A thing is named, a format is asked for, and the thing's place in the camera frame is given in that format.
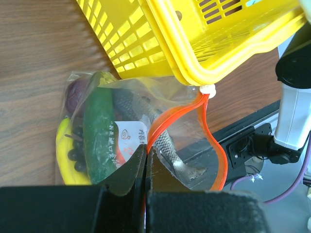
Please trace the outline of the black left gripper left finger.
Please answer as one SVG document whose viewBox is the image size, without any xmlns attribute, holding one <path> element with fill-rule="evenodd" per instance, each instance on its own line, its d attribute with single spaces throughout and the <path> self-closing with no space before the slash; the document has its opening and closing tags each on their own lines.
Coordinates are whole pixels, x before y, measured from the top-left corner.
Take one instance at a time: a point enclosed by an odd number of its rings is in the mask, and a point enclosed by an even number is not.
<svg viewBox="0 0 311 233">
<path fill-rule="evenodd" d="M 142 233 L 146 147 L 97 185 L 0 190 L 3 233 Z"/>
</svg>

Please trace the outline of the peach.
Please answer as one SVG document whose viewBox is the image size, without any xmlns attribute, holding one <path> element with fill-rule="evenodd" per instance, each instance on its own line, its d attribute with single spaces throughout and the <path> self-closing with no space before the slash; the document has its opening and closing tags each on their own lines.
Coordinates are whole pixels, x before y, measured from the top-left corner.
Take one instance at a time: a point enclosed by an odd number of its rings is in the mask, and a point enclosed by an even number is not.
<svg viewBox="0 0 311 233">
<path fill-rule="evenodd" d="M 65 107 L 72 115 L 77 108 L 77 105 L 84 94 L 87 87 L 88 79 L 78 78 L 73 81 L 66 89 Z"/>
</svg>

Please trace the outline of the black grape bunch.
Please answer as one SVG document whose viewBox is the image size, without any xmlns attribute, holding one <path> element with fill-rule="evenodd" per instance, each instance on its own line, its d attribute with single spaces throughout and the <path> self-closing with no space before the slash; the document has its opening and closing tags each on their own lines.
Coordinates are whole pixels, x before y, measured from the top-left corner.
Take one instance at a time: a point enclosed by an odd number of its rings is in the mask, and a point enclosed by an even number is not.
<svg viewBox="0 0 311 233">
<path fill-rule="evenodd" d="M 83 128 L 82 126 L 75 126 L 71 132 L 72 134 L 65 134 L 65 137 L 73 140 L 73 149 L 68 152 L 68 158 L 74 161 L 74 169 L 77 172 L 86 173 L 86 160 L 84 153 Z"/>
</svg>

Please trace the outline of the green cucumber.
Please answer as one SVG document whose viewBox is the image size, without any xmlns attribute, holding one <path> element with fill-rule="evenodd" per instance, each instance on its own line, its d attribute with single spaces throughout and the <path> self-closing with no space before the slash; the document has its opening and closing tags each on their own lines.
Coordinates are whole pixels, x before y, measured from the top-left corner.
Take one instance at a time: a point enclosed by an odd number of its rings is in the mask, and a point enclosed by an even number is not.
<svg viewBox="0 0 311 233">
<path fill-rule="evenodd" d="M 111 89 L 96 87 L 85 101 L 83 140 L 90 182 L 98 184 L 120 167 Z"/>
</svg>

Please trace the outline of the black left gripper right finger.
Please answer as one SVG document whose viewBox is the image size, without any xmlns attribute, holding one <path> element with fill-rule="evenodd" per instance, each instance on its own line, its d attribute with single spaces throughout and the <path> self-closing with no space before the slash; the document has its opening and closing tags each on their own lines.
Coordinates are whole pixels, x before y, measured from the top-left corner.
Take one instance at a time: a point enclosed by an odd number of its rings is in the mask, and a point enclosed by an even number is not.
<svg viewBox="0 0 311 233">
<path fill-rule="evenodd" d="M 267 233 L 264 206 L 243 191 L 191 191 L 148 154 L 146 167 L 148 233 Z"/>
</svg>

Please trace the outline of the yellow banana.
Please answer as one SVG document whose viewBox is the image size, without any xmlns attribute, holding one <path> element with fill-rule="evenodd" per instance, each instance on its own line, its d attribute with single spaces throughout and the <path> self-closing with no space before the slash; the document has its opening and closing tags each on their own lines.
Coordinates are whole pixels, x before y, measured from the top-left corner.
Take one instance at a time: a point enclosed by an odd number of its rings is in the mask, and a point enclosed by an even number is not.
<svg viewBox="0 0 311 233">
<path fill-rule="evenodd" d="M 64 118 L 58 126 L 56 134 L 56 162 L 59 168 L 62 182 L 65 185 L 91 185 L 87 174 L 75 170 L 75 162 L 68 158 L 68 152 L 73 149 L 73 139 L 71 136 L 70 118 Z"/>
</svg>

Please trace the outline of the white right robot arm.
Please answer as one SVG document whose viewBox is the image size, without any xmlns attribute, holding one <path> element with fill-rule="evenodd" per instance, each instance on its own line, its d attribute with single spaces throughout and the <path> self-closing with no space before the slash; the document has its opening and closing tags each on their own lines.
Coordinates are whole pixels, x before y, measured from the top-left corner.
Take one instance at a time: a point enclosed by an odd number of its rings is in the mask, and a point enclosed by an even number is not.
<svg viewBox="0 0 311 233">
<path fill-rule="evenodd" d="M 291 39 L 276 64 L 282 96 L 274 135 L 254 136 L 254 153 L 273 164 L 296 163 L 311 130 L 311 24 Z"/>
</svg>

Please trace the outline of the clear zip bag orange zipper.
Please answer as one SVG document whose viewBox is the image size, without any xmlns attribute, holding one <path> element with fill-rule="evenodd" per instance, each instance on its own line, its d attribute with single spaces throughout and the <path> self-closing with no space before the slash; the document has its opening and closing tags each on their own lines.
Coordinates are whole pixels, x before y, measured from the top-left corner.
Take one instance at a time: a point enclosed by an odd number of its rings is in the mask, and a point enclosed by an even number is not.
<svg viewBox="0 0 311 233">
<path fill-rule="evenodd" d="M 154 151 L 190 190 L 222 190 L 228 159 L 207 125 L 213 84 L 174 77 L 116 79 L 107 71 L 70 74 L 56 135 L 66 185 L 99 184 L 124 168 L 140 146 Z"/>
</svg>

